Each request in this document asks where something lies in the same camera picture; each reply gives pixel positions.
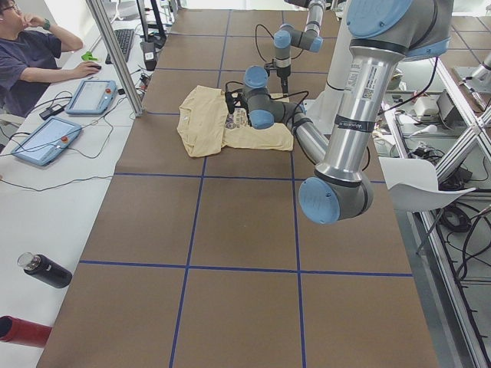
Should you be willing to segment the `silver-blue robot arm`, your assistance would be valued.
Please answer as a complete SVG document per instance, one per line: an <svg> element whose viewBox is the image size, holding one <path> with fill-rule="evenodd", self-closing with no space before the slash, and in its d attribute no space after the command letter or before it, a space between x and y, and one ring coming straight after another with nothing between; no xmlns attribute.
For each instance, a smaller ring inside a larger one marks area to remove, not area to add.
<svg viewBox="0 0 491 368"><path fill-rule="evenodd" d="M299 189L304 214L331 224L366 212L373 200L361 161L381 101L401 61L434 58L450 42L451 1L350 1L344 22L352 59L330 136L324 136L296 103L271 98L263 67L249 67L242 95L249 121L258 130L283 123L315 164Z"/></svg>
<svg viewBox="0 0 491 368"><path fill-rule="evenodd" d="M325 11L332 7L333 1L309 0L286 1L286 3L306 9L307 18L303 31L289 23L284 23L273 35L275 57L272 66L280 79L284 96L288 95L288 78L291 75L291 48L313 53L320 51L323 45L320 35L323 16Z"/></svg>

